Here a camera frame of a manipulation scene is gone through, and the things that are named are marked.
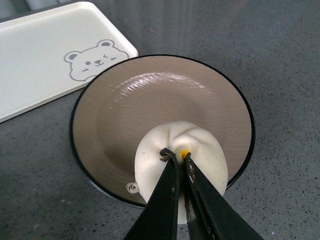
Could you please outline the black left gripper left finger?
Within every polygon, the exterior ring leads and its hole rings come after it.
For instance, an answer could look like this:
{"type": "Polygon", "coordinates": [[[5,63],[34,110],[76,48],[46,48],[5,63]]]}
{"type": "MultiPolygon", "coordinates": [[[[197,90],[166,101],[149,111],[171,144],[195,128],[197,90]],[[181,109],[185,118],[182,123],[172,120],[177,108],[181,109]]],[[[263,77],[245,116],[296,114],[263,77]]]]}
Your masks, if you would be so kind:
{"type": "Polygon", "coordinates": [[[162,149],[166,166],[143,212],[124,237],[126,240],[175,240],[180,197],[180,167],[176,155],[162,149]]]}

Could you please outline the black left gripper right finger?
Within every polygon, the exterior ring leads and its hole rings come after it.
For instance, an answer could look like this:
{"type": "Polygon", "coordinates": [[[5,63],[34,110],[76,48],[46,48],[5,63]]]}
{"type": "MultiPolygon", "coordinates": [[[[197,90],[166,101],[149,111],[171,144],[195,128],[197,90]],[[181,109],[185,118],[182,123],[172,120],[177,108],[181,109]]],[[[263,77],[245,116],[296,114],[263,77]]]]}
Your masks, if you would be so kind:
{"type": "Polygon", "coordinates": [[[262,237],[227,203],[191,153],[184,158],[184,204],[191,240],[261,240],[262,237]]]}

